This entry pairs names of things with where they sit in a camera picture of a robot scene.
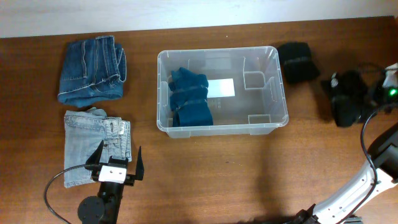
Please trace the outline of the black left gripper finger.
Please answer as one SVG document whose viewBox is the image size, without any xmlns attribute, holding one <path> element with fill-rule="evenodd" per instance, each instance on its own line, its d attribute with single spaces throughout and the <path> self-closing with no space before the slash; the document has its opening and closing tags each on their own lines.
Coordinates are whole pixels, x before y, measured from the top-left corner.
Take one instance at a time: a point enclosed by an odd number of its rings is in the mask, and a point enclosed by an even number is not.
<svg viewBox="0 0 398 224">
<path fill-rule="evenodd" d="M 144 179 L 144 163 L 142 160 L 142 148 L 139 147 L 138 150 L 138 155 L 137 155 L 137 163 L 136 163 L 136 169 L 135 169 L 135 174 L 127 174 L 126 179 L 125 179 L 125 184 L 129 186 L 133 186 L 135 181 L 142 181 Z"/>
<path fill-rule="evenodd" d="M 94 153 L 86 160 L 85 169 L 95 170 L 100 167 L 100 159 L 103 151 L 104 141 L 101 141 Z"/>
</svg>

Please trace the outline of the black garment with logo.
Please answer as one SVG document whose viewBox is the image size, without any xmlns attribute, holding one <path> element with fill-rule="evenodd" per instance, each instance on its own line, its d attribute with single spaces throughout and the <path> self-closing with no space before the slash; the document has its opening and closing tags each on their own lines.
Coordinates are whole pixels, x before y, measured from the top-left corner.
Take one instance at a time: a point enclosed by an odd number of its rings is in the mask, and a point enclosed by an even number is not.
<svg viewBox="0 0 398 224">
<path fill-rule="evenodd" d="M 322 90 L 327 95 L 335 124 L 347 128 L 363 123 L 371 107 L 365 102 L 368 86 L 357 70 L 335 72 L 328 80 L 322 80 Z"/>
</svg>

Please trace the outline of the small black garment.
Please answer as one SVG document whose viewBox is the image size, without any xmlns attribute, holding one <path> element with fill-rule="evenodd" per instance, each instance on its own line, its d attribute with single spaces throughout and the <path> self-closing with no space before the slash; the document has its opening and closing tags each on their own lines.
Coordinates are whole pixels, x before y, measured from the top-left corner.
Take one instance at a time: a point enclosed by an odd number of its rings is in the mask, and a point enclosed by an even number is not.
<svg viewBox="0 0 398 224">
<path fill-rule="evenodd" d="M 288 42 L 279 46 L 277 51 L 287 83 L 306 82 L 320 76 L 306 42 Z"/>
</svg>

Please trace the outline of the blue garment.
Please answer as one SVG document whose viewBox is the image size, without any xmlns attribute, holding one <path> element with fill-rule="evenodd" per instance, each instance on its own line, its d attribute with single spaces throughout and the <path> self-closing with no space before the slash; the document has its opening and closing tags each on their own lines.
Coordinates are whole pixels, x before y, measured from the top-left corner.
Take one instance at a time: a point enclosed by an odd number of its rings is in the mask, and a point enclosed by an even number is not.
<svg viewBox="0 0 398 224">
<path fill-rule="evenodd" d="M 208 107 L 209 83 L 206 75 L 180 67 L 172 70 L 170 109 L 173 127 L 212 126 L 213 117 Z"/>
</svg>

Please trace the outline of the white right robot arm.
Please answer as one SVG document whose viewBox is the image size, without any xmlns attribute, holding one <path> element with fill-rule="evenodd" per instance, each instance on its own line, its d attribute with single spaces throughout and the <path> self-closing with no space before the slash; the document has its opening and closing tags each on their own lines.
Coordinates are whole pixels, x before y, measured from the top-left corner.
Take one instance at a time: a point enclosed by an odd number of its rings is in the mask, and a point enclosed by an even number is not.
<svg viewBox="0 0 398 224">
<path fill-rule="evenodd" d="M 397 186 L 397 125 L 377 137 L 366 147 L 364 135 L 370 120 L 379 111 L 397 107 L 397 88 L 385 93 L 387 103 L 376 108 L 364 121 L 360 143 L 365 162 L 360 171 L 326 200 L 299 211 L 291 223 L 347 223 L 355 211 L 380 193 Z"/>
</svg>

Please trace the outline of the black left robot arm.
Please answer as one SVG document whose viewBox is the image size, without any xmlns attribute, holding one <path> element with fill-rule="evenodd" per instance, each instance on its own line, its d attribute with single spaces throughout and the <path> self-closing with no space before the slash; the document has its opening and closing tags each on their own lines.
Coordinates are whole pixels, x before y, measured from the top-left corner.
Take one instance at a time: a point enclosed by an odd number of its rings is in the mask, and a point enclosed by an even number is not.
<svg viewBox="0 0 398 224">
<path fill-rule="evenodd" d="M 128 159 L 111 156 L 107 163 L 100 161 L 104 142 L 87 159 L 85 169 L 91 171 L 91 179 L 100 183 L 95 196 L 85 198 L 78 206 L 78 218 L 82 224 L 116 224 L 125 186 L 133 186 L 144 178 L 142 153 L 138 151 L 136 173 L 128 174 Z"/>
</svg>

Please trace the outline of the grey right arm base rail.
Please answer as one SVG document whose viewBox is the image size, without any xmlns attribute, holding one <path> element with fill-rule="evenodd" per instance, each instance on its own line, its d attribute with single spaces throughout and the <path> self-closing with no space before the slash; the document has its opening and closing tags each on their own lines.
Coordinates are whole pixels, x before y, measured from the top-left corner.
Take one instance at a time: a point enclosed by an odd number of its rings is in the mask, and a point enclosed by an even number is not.
<svg viewBox="0 0 398 224">
<path fill-rule="evenodd" d="M 364 224 L 363 219 L 361 217 L 353 216 L 347 218 L 343 224 Z"/>
</svg>

